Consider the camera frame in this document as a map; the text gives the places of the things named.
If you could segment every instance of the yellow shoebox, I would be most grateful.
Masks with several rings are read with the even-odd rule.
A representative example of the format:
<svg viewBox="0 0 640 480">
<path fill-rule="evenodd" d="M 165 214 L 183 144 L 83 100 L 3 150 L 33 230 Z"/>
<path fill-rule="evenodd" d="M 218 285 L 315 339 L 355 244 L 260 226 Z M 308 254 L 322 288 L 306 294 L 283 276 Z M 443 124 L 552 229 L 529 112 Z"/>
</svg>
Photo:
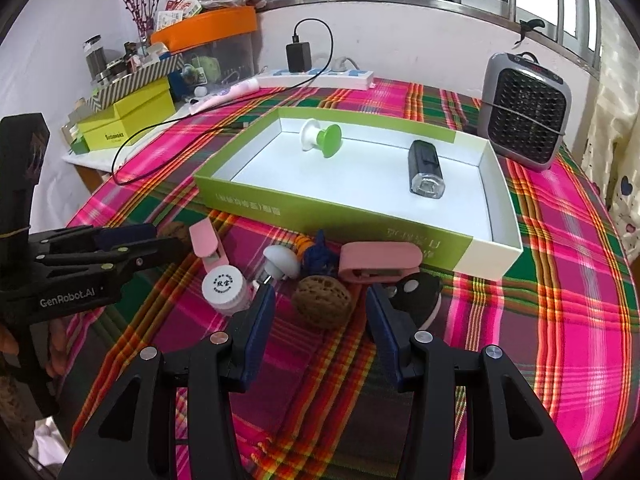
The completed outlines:
<svg viewBox="0 0 640 480">
<path fill-rule="evenodd" d="M 78 123 L 89 150 L 119 148 L 138 130 L 161 123 L 175 113 L 169 81 L 163 77 L 115 102 L 109 108 Z M 131 139 L 140 140 L 149 130 Z"/>
</svg>

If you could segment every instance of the power strip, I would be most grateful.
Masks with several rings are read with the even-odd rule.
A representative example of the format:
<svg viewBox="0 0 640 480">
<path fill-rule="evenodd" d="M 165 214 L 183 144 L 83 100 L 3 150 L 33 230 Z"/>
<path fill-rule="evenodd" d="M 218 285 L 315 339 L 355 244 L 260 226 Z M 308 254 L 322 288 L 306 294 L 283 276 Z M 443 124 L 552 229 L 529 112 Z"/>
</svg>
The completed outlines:
<svg viewBox="0 0 640 480">
<path fill-rule="evenodd" d="M 287 88 L 305 82 L 315 76 L 321 69 L 314 68 L 308 72 L 291 73 L 288 70 L 272 70 L 257 75 L 255 78 L 260 88 Z M 347 70 L 333 72 L 329 70 L 314 79 L 308 86 L 313 88 L 343 88 L 345 90 L 368 90 L 373 85 L 373 72 L 366 70 Z"/>
</svg>

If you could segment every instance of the gray space heater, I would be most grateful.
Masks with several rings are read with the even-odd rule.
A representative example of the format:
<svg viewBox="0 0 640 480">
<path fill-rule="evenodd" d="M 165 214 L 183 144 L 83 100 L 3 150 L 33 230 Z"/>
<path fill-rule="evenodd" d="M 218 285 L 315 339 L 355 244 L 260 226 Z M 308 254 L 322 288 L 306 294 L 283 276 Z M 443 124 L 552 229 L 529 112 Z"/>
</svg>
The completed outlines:
<svg viewBox="0 0 640 480">
<path fill-rule="evenodd" d="M 478 135 L 527 168 L 548 169 L 560 148 L 571 91 L 559 76 L 525 57 L 495 54 L 484 76 Z"/>
</svg>

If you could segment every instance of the black power adapter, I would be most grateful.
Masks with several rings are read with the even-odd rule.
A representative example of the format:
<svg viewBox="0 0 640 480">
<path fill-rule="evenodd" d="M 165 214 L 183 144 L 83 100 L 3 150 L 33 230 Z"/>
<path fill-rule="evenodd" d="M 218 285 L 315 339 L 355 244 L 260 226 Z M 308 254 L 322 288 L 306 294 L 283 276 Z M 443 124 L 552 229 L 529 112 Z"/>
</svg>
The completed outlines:
<svg viewBox="0 0 640 480">
<path fill-rule="evenodd" d="M 295 32 L 293 43 L 287 45 L 287 65 L 291 73 L 311 70 L 311 46 L 308 41 L 300 43 L 300 38 Z"/>
</svg>

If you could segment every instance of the white jar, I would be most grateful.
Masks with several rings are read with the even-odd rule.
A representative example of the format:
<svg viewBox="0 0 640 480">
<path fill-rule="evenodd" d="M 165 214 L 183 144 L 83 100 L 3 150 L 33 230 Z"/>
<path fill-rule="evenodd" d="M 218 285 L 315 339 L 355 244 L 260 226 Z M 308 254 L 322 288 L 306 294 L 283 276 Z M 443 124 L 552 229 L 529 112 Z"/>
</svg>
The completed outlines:
<svg viewBox="0 0 640 480">
<path fill-rule="evenodd" d="M 202 281 L 204 299 L 223 316 L 251 306 L 251 291 L 236 267 L 225 265 L 213 269 Z"/>
</svg>

